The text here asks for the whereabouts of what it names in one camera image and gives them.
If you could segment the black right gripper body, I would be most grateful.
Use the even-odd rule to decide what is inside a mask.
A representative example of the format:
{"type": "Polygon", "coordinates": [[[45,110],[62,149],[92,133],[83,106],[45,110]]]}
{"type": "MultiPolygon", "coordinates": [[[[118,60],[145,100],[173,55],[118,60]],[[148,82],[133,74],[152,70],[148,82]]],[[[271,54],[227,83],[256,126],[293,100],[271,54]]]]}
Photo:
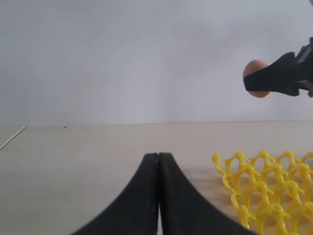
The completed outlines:
{"type": "Polygon", "coordinates": [[[309,44],[302,46],[296,56],[296,96],[299,90],[307,90],[308,96],[313,96],[313,38],[310,37],[309,44]]]}

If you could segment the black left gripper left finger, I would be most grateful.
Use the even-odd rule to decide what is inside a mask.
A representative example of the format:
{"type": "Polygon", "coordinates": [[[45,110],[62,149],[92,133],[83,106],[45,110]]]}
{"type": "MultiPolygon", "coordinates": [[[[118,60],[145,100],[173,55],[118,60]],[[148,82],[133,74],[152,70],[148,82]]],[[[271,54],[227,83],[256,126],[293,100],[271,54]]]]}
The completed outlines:
{"type": "Polygon", "coordinates": [[[144,155],[117,198],[75,235],[156,235],[158,155],[144,155]]]}

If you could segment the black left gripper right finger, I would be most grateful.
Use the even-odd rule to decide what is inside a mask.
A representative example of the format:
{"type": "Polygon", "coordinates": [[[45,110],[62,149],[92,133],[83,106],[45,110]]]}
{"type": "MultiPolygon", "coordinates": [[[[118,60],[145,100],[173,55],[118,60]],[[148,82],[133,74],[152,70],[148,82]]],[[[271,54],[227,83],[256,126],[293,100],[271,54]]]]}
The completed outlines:
{"type": "Polygon", "coordinates": [[[210,204],[189,182],[173,155],[158,155],[158,197],[164,235],[253,235],[210,204]]]}

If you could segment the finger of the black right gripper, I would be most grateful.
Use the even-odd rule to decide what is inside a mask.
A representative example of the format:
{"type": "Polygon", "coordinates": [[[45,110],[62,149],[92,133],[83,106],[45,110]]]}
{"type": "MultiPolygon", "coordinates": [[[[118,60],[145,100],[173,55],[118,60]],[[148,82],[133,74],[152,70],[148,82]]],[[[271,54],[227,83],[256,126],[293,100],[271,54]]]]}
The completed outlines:
{"type": "Polygon", "coordinates": [[[289,96],[299,95],[294,66],[295,53],[282,55],[269,66],[244,77],[245,89],[249,92],[276,92],[289,96]]]}

